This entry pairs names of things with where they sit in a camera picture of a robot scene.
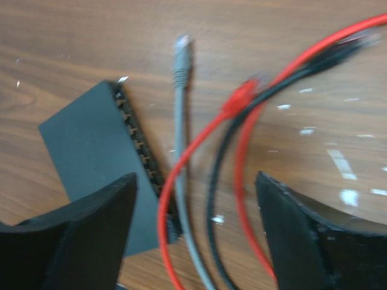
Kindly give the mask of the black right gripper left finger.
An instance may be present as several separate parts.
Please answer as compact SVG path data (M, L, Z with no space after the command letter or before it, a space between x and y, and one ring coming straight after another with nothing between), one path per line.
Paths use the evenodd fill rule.
M1 224L1 289L115 289L137 197L126 174L63 207Z

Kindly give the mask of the black network switch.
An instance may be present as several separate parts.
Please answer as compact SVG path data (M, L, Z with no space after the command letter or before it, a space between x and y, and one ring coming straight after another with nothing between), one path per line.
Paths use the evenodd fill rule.
M158 247L164 176L122 83L98 83L41 123L39 132L71 201L135 173L137 199L125 254Z

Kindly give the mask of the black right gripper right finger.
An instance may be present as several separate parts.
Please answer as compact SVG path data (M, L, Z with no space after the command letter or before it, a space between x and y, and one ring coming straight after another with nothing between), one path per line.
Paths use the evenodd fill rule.
M386 289L386 225L329 207L264 172L255 182L279 289Z

